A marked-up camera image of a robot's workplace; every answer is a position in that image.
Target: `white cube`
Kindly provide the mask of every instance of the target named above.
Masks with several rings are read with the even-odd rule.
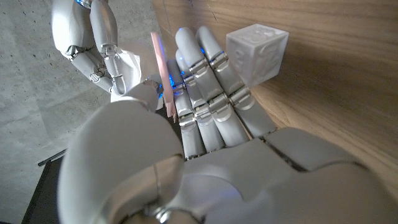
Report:
[[[226,53],[249,88],[279,73],[289,33],[254,24],[226,35]]]

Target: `white robotic arm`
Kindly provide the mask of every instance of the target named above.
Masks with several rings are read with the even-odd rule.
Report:
[[[76,27],[88,21],[89,10],[80,4],[91,6],[84,29]],[[398,220],[397,202],[361,161],[304,131],[276,128],[206,27],[196,36],[181,28],[176,60],[167,62],[181,145],[169,123],[154,113],[160,81],[126,86],[129,74],[121,75],[114,53],[116,21],[107,3],[71,5],[67,27],[81,38],[55,41],[57,48],[72,63],[79,55],[89,58],[78,67],[93,68],[81,69],[84,74],[98,73],[105,63],[101,78],[111,80],[122,97],[93,114],[68,148],[58,183],[62,223]],[[54,20],[53,32],[62,32]],[[95,43],[97,54],[90,52]],[[74,46],[75,55],[65,53]]]

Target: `concrete floor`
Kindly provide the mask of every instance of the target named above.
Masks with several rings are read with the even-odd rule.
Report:
[[[119,41],[159,31],[151,1],[110,1]],[[109,95],[56,50],[51,1],[0,2],[0,221],[20,223],[43,168]]]

